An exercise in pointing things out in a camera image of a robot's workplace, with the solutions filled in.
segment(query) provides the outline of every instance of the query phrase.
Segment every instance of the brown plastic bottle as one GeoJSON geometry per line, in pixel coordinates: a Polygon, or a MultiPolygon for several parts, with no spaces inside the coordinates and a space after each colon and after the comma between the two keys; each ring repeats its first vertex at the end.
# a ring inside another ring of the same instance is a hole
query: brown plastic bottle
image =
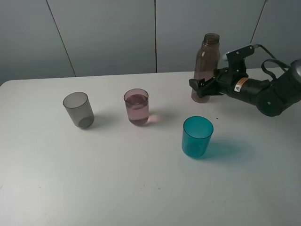
{"type": "MultiPolygon", "coordinates": [[[[220,60],[220,36],[215,33],[208,33],[204,36],[201,49],[198,51],[194,79],[209,80],[214,76],[214,69],[217,68],[220,60]]],[[[191,98],[198,103],[206,103],[210,96],[199,98],[196,91],[192,90],[191,98]]]]}

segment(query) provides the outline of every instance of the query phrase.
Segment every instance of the pink liquid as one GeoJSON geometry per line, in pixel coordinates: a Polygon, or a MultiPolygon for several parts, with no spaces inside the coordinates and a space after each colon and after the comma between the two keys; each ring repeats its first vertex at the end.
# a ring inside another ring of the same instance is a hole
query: pink liquid
{"type": "Polygon", "coordinates": [[[134,94],[126,99],[127,115],[130,122],[142,126],[149,118],[149,101],[142,94],[134,94]]]}

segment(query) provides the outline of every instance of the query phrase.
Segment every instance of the cup rim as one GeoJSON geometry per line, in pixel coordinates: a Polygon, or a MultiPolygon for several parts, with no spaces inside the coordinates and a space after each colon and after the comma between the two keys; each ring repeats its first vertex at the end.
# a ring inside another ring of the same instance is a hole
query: cup rim
{"type": "Polygon", "coordinates": [[[208,137],[211,137],[211,136],[212,136],[214,127],[213,127],[213,125],[212,125],[211,122],[210,122],[210,125],[211,125],[211,127],[212,127],[212,131],[211,131],[211,133],[210,133],[209,136],[204,137],[204,138],[197,138],[197,137],[193,137],[192,135],[190,135],[190,134],[186,131],[186,129],[185,129],[185,122],[186,122],[187,120],[191,119],[191,118],[203,118],[203,119],[206,119],[208,122],[210,122],[207,118],[202,117],[202,116],[197,116],[197,115],[196,115],[196,116],[191,116],[191,117],[187,118],[187,119],[184,121],[184,123],[183,123],[183,130],[185,131],[185,133],[186,133],[189,137],[192,137],[193,139],[203,140],[203,139],[207,139],[208,137]]]}
{"type": "Polygon", "coordinates": [[[128,90],[128,91],[124,94],[123,99],[124,99],[124,101],[125,101],[126,103],[128,103],[128,104],[130,104],[130,105],[141,105],[141,104],[143,104],[143,103],[145,103],[146,101],[149,100],[149,93],[148,93],[147,91],[145,91],[144,89],[140,89],[140,88],[135,88],[135,89],[130,89],[130,90],[128,90]],[[144,92],[147,94],[147,97],[146,97],[146,100],[145,100],[145,101],[143,101],[143,102],[141,102],[141,103],[138,103],[138,104],[131,104],[131,103],[129,103],[129,102],[126,100],[126,94],[127,94],[128,92],[132,91],[132,90],[135,90],[135,89],[142,90],[142,91],[144,91],[144,92]]]}
{"type": "Polygon", "coordinates": [[[87,95],[86,93],[84,93],[84,92],[74,92],[74,93],[71,93],[71,94],[67,95],[67,96],[64,98],[64,100],[63,100],[63,105],[64,105],[65,108],[68,108],[68,109],[74,109],[74,108],[78,108],[78,107],[83,106],[87,101],[88,101],[88,95],[87,95]],[[83,93],[83,94],[85,94],[85,96],[86,96],[85,102],[84,102],[83,104],[79,105],[79,106],[76,106],[76,107],[67,107],[67,106],[65,105],[65,103],[64,103],[64,102],[65,102],[65,99],[66,99],[67,97],[69,97],[70,95],[75,94],[75,93],[83,93]]]}

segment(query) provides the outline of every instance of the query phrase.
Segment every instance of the warning label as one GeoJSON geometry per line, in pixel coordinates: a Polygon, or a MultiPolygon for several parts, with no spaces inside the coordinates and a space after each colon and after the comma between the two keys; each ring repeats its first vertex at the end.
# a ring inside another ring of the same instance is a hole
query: warning label
{"type": "Polygon", "coordinates": [[[241,87],[243,86],[243,84],[248,80],[249,78],[242,78],[241,80],[239,80],[234,88],[234,91],[236,92],[240,92],[241,87]]]}

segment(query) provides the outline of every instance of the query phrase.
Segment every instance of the blue cup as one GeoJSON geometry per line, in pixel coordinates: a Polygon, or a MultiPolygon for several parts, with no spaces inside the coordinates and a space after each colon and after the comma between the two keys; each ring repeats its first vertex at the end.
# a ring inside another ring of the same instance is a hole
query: blue cup
{"type": "Polygon", "coordinates": [[[192,158],[201,157],[209,144],[213,134],[212,123],[200,116],[192,116],[183,125],[182,149],[192,158]]]}

